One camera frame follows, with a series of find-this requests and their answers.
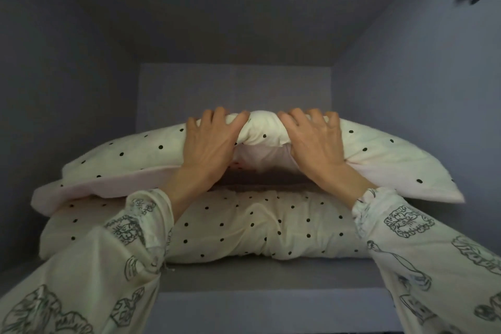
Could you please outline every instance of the sleeve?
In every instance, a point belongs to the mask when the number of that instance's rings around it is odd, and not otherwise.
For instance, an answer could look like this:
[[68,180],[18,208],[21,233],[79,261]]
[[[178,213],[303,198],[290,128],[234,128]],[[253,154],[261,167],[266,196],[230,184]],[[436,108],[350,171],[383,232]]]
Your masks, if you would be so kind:
[[0,300],[3,333],[140,333],[174,224],[159,189],[136,192],[104,226],[54,255]]
[[406,333],[501,332],[499,256],[392,189],[368,189],[352,212]]

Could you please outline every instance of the pajama sleeve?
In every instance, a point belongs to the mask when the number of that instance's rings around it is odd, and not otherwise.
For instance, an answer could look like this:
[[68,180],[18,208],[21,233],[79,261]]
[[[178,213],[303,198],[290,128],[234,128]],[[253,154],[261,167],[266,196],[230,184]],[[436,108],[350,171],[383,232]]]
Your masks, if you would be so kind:
[[3,296],[0,332],[141,333],[158,293],[173,224],[164,192],[130,195],[104,226]]
[[501,333],[501,258],[410,206],[369,189],[353,207],[406,334]]

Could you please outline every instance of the folded pillow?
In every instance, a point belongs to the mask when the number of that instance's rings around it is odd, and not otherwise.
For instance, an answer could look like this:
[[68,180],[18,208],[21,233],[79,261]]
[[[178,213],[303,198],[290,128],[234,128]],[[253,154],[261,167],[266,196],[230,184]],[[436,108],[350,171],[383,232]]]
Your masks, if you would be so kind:
[[[226,117],[233,121],[236,114]],[[378,186],[403,197],[462,203],[464,197],[439,160],[415,145],[354,122],[341,120],[345,159]],[[113,198],[159,185],[183,163],[184,124],[106,142],[63,167],[63,178],[34,192],[32,206],[45,215],[71,198]],[[235,143],[237,171],[273,168],[299,172],[290,139],[277,115],[254,111]]]
[[[165,261],[197,263],[248,254],[280,260],[368,257],[355,235],[350,211],[336,198],[312,190],[205,193],[172,229]],[[40,257],[45,260],[65,249],[124,206],[125,198],[88,197],[65,203],[41,234]]]

